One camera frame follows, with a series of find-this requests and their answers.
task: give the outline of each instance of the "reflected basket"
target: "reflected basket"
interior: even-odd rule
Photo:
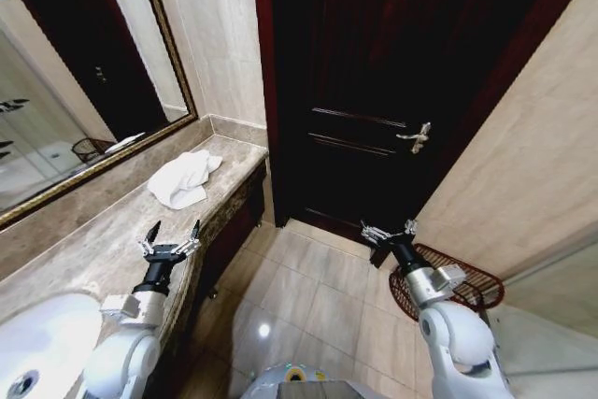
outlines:
[[[482,310],[498,306],[505,297],[505,286],[496,276],[420,243],[415,244],[414,248],[433,268],[458,264],[465,272],[467,279],[455,289],[454,296],[450,298],[451,301],[468,306],[479,313]],[[400,268],[400,266],[397,267],[389,277],[391,293],[396,304],[409,317],[417,321],[419,310],[411,302],[407,283],[399,273]]]
[[[104,154],[104,152],[112,147],[115,142],[107,140],[92,139],[85,137],[73,144],[71,150],[78,156],[83,163],[89,163],[97,156]]]

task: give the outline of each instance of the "white towel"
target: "white towel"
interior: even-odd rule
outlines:
[[[207,198],[202,184],[221,162],[220,156],[211,156],[207,150],[182,153],[151,176],[148,189],[166,207],[183,209]]]

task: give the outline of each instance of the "door frame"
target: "door frame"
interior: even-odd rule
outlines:
[[[537,47],[548,34],[571,0],[535,0],[510,41],[497,59],[471,106],[457,126],[457,132],[437,159],[434,170],[423,179],[423,190],[430,198],[450,168],[457,162],[477,130],[490,116],[521,69],[527,64]],[[288,168],[282,155],[280,121],[278,117],[277,62],[275,58],[274,13],[272,0],[255,0],[260,53],[262,58],[263,97],[267,122],[270,173],[275,210],[275,224],[284,226],[292,211],[292,204],[285,188]],[[294,217],[319,228],[360,240],[360,229],[323,215],[316,211],[294,213]]]

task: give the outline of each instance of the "door handle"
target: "door handle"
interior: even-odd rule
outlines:
[[[415,142],[413,143],[413,147],[411,147],[411,152],[413,154],[418,154],[423,147],[423,143],[427,141],[430,137],[428,133],[430,132],[430,128],[432,128],[432,124],[428,121],[421,125],[420,132],[416,135],[396,135],[399,139],[403,140],[410,140],[414,139]]]

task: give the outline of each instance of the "white sink basin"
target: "white sink basin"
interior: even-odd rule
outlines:
[[[64,398],[101,326],[99,303],[80,293],[53,297],[0,325],[0,399]]]

